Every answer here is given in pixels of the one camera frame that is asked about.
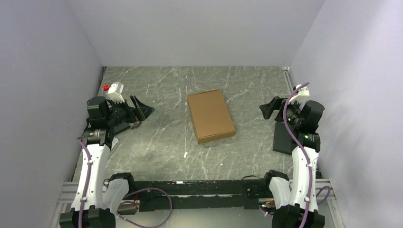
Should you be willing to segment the brown cardboard box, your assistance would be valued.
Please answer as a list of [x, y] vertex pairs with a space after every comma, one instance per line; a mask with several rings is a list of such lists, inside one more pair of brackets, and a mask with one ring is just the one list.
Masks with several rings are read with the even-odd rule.
[[235, 135], [235, 126], [220, 89], [189, 95], [188, 107], [198, 144]]

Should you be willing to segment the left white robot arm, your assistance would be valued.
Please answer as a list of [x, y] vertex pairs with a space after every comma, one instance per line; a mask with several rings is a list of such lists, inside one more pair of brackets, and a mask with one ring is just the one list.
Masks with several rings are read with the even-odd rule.
[[70, 211], [60, 214], [62, 228], [114, 228], [117, 209], [123, 199], [136, 195], [137, 187], [131, 173], [118, 173], [110, 178], [103, 191], [106, 164], [116, 135], [129, 124], [145, 121], [154, 111], [134, 95], [133, 106], [126, 100], [115, 102], [103, 96], [87, 101], [87, 127], [77, 140], [82, 146], [83, 162], [77, 193]]

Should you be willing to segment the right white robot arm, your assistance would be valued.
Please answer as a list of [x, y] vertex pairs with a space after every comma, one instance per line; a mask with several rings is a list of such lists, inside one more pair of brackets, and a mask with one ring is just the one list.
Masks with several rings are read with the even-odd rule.
[[273, 150], [292, 156], [293, 178], [270, 170], [262, 183], [262, 192], [273, 197], [273, 228], [323, 228], [325, 216], [319, 214], [315, 194], [317, 160], [321, 140], [318, 123], [325, 110], [319, 102], [308, 100], [302, 106], [298, 101], [286, 103], [285, 98], [274, 97], [260, 105], [264, 119], [273, 111], [275, 120]]

